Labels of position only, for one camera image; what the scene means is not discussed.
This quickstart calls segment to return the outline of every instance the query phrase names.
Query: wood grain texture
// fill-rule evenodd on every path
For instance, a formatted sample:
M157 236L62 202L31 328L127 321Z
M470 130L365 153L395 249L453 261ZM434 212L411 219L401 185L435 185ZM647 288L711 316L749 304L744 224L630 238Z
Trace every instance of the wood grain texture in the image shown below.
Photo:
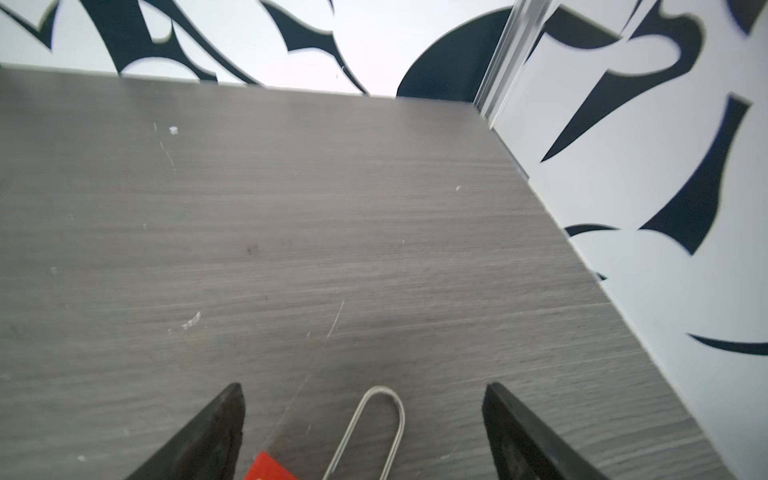
M492 380L612 478L730 477L468 104L2 70L0 245L3 478L123 478L232 381L236 478L320 478L375 384L391 478L494 478Z

